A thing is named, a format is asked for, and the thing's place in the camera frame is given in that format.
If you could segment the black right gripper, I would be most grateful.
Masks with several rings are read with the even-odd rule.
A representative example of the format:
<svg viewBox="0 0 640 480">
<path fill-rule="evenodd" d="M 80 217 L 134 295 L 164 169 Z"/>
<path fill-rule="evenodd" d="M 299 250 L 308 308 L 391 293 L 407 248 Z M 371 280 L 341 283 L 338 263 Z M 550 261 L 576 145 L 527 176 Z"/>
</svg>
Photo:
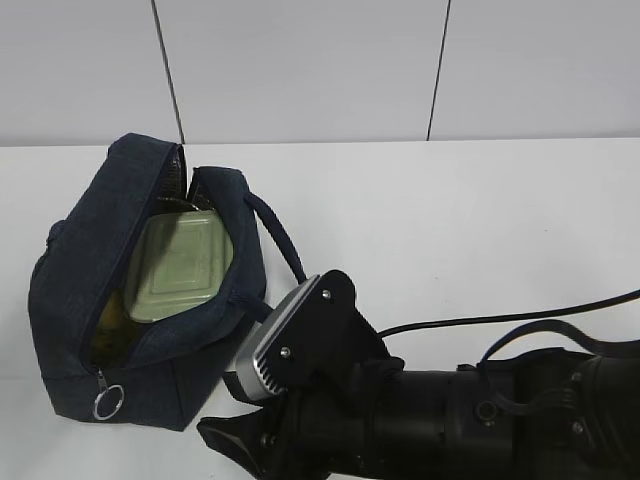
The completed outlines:
<svg viewBox="0 0 640 480">
<path fill-rule="evenodd" d="M 318 383 L 234 417 L 203 417 L 209 449 L 254 479 L 439 479 L 446 471 L 450 375 L 358 364 L 346 391 Z"/>
</svg>

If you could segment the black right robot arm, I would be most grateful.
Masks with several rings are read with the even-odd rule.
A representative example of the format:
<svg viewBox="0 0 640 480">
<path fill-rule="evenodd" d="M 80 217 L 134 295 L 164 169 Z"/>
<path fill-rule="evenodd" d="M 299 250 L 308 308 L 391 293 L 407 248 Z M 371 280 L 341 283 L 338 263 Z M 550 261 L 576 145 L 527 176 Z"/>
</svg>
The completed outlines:
<svg viewBox="0 0 640 480">
<path fill-rule="evenodd" d="M 487 372 L 400 371 L 363 415 L 314 392 L 197 430 L 254 479 L 638 477 L 637 360 L 544 349 Z"/>
</svg>

